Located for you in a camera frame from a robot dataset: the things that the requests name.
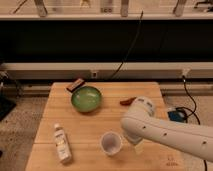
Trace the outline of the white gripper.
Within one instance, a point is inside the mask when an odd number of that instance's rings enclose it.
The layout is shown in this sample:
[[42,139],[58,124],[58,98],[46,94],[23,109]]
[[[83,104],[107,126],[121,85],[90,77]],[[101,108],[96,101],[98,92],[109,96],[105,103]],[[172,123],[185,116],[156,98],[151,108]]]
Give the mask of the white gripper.
[[134,147],[136,154],[141,154],[143,152],[143,138],[130,134],[128,132],[123,133],[125,139]]

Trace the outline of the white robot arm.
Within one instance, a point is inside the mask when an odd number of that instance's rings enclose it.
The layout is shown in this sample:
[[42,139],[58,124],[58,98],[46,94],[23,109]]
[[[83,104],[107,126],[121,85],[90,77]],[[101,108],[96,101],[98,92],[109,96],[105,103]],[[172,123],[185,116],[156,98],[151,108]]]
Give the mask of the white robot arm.
[[121,118],[122,130],[133,144],[147,139],[213,162],[213,127],[158,119],[151,99],[137,97]]

